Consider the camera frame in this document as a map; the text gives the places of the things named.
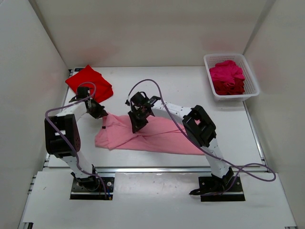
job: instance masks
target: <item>laundry basket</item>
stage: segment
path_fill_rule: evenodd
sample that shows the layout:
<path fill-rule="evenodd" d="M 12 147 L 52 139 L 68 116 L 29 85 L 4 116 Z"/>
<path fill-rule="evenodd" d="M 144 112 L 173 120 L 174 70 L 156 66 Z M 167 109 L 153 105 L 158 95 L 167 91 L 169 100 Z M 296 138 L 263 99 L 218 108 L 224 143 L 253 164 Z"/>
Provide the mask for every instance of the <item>laundry basket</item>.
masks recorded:
<path fill-rule="evenodd" d="M 234 61 L 239 67 L 242 68 L 243 74 L 245 77 L 244 80 L 244 90 L 243 94 L 237 95 L 219 95 L 216 93 L 214 89 L 214 85 L 212 82 L 210 68 L 215 67 L 217 63 L 222 63 L 224 61 L 231 60 Z M 206 70 L 208 72 L 210 84 L 212 87 L 212 92 L 214 94 L 214 99 L 216 101 L 244 101 L 252 96 L 257 96 L 259 94 L 258 83 L 253 76 L 250 67 L 245 59 L 245 57 L 241 54 L 236 53 L 228 53 L 228 54 L 208 54 L 204 56 L 204 63 Z"/>

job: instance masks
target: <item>stack of red fabric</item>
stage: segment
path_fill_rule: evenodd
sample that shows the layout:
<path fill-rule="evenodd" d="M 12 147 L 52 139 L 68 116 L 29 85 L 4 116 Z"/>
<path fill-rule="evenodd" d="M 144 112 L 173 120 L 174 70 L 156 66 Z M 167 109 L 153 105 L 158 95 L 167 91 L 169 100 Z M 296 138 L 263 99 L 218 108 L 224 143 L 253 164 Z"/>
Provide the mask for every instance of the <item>stack of red fabric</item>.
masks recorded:
<path fill-rule="evenodd" d="M 243 70 L 234 61 L 217 63 L 210 69 L 214 89 L 218 95 L 243 94 Z"/>
<path fill-rule="evenodd" d="M 83 82 L 92 82 L 96 86 L 95 96 L 93 97 L 98 103 L 108 99 L 113 95 L 112 85 L 108 83 L 102 74 L 94 71 L 89 65 L 79 73 L 66 80 L 67 85 L 76 93 L 78 86 Z M 94 87 L 91 83 L 85 83 L 82 87 L 89 87 L 90 94 L 93 93 Z"/>

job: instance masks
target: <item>red cloth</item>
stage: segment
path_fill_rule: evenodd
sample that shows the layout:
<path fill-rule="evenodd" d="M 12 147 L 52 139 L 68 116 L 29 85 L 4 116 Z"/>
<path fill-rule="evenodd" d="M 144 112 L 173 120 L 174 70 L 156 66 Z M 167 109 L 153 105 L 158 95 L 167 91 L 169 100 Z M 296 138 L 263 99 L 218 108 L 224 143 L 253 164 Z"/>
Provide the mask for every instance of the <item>red cloth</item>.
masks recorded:
<path fill-rule="evenodd" d="M 210 69 L 214 89 L 219 95 L 243 94 L 243 70 L 234 61 L 217 63 Z"/>
<path fill-rule="evenodd" d="M 66 80 L 67 85 L 69 85 L 75 93 L 77 92 L 78 86 L 83 82 L 92 82 L 96 85 L 96 93 L 93 98 L 98 103 L 113 95 L 112 85 L 102 77 L 102 74 L 94 71 L 89 65 Z M 85 83 L 82 87 L 89 87 L 91 94 L 94 91 L 94 87 L 90 83 Z"/>

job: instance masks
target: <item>black mounting plate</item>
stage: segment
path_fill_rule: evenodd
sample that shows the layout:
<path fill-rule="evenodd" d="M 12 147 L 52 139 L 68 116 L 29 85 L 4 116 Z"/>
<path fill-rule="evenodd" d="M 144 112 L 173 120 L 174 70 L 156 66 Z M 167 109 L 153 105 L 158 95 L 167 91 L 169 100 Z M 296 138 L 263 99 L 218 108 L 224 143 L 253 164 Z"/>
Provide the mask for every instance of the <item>black mounting plate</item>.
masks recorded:
<path fill-rule="evenodd" d="M 215 180 L 213 177 L 199 177 L 199 188 L 203 192 L 209 192 L 210 187 L 214 186 Z M 220 202 L 220 201 L 245 201 L 244 198 L 244 190 L 242 186 L 242 182 L 240 177 L 238 177 L 230 188 L 230 190 L 226 191 L 222 195 L 215 196 L 204 196 L 201 195 L 201 202 Z"/>
<path fill-rule="evenodd" d="M 114 177 L 102 177 L 102 179 L 105 186 L 107 186 L 109 189 L 111 199 L 113 199 Z M 102 185 L 100 190 L 97 189 L 96 191 L 89 191 L 85 187 L 79 186 L 75 178 L 73 179 L 72 183 L 70 199 L 109 200 L 105 199 L 104 188 Z"/>

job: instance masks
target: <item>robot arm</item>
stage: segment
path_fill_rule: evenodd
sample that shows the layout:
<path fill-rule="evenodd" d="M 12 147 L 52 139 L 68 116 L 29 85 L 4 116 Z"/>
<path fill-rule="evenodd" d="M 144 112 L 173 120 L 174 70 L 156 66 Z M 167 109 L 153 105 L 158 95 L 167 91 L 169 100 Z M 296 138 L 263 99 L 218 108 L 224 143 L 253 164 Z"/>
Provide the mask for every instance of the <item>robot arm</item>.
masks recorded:
<path fill-rule="evenodd" d="M 70 102 L 79 101 L 88 97 L 89 94 L 90 90 L 88 87 L 79 87 L 77 96 L 75 96 L 75 98 Z M 55 155 L 57 158 L 60 158 L 68 164 L 73 171 L 72 175 L 78 181 L 80 186 L 93 190 L 99 185 L 99 181 L 95 176 L 89 176 L 83 173 L 83 171 L 86 171 L 91 174 L 96 174 L 94 166 L 87 161 L 80 150 L 81 141 L 76 124 L 80 117 L 85 113 L 89 113 L 96 119 L 108 115 L 104 110 L 104 106 L 101 106 L 95 100 L 90 98 L 64 109 L 56 116 L 49 116 L 50 120 L 67 137 L 68 141 L 75 148 L 78 156 L 78 163 L 76 155 L 74 155 L 68 144 L 45 119 L 46 149 L 50 155 Z"/>
<path fill-rule="evenodd" d="M 146 118 L 149 115 L 154 115 L 153 111 L 166 112 L 160 97 L 153 96 L 149 99 L 144 92 L 137 92 L 130 101 L 126 101 L 126 104 L 131 107 L 128 115 L 131 119 L 134 133 L 148 123 Z M 165 104 L 171 114 L 182 120 L 186 133 L 193 143 L 200 146 L 204 151 L 218 158 L 223 158 L 216 139 L 216 126 L 201 106 L 197 105 L 194 108 L 189 108 L 169 102 L 165 102 Z M 211 166 L 212 177 L 225 190 L 234 176 L 232 169 L 219 159 L 207 154 L 205 156 Z"/>

